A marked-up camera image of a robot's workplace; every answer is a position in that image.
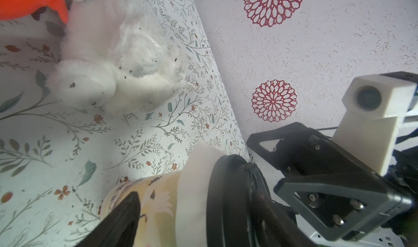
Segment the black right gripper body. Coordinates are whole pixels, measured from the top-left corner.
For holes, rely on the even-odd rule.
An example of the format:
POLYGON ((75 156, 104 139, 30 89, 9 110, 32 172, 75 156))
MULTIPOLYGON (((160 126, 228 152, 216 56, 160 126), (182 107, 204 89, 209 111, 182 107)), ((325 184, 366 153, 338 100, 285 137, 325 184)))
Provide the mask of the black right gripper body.
POLYGON ((362 164, 355 157, 349 154, 347 151, 336 145, 329 138, 321 135, 317 131, 313 131, 313 134, 309 137, 309 142, 312 144, 311 152, 313 153, 313 172, 283 172, 284 178, 293 176, 312 176, 312 175, 328 175, 328 174, 351 174, 351 173, 362 173, 362 174, 376 174, 392 186, 402 189, 409 193, 414 200, 413 207, 416 200, 413 194, 406 189, 397 185, 395 182, 390 181, 385 176, 381 176, 366 165, 362 164))

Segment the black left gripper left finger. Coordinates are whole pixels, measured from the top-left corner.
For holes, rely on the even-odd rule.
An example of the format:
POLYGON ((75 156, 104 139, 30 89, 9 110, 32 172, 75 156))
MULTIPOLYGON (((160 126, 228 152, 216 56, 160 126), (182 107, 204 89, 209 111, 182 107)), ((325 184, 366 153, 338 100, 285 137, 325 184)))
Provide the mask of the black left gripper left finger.
POLYGON ((77 247, 133 247, 140 199, 131 192, 77 247))

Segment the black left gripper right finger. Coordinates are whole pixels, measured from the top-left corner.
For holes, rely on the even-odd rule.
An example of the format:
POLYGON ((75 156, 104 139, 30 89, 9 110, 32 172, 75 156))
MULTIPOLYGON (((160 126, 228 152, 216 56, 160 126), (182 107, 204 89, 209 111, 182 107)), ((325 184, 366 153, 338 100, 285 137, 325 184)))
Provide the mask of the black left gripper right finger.
POLYGON ((297 225, 281 210, 275 210, 272 200, 261 194, 252 195, 252 207, 264 221, 280 247, 316 247, 297 225))

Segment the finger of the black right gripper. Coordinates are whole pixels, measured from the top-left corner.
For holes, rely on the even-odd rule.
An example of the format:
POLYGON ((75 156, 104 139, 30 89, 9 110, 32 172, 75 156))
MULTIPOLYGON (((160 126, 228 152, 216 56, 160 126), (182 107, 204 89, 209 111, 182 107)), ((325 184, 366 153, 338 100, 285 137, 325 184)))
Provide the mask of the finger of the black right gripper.
POLYGON ((313 172, 314 155, 309 137, 312 128, 292 123, 271 131, 251 134, 247 146, 281 172, 313 172))
POLYGON ((359 241, 414 205, 409 193, 376 174, 287 177, 274 192, 328 241, 359 241))

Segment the black cup lid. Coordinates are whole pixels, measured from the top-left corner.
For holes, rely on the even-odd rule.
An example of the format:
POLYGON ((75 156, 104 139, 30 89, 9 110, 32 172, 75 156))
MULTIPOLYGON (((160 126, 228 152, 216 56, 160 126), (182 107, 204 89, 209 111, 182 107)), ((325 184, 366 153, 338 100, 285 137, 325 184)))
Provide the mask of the black cup lid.
POLYGON ((257 247, 257 222, 251 217, 251 194, 268 197, 259 167, 239 155, 222 156, 211 173, 206 206, 209 247, 257 247))

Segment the paper milk tea cup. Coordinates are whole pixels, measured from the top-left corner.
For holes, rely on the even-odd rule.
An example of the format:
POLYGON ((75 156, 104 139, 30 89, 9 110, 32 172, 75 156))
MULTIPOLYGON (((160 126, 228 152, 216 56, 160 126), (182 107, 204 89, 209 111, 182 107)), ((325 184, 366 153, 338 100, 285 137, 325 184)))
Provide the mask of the paper milk tea cup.
POLYGON ((125 181, 113 187, 101 205, 103 220, 131 192, 140 200, 135 247, 176 247, 175 219, 181 171, 125 181))

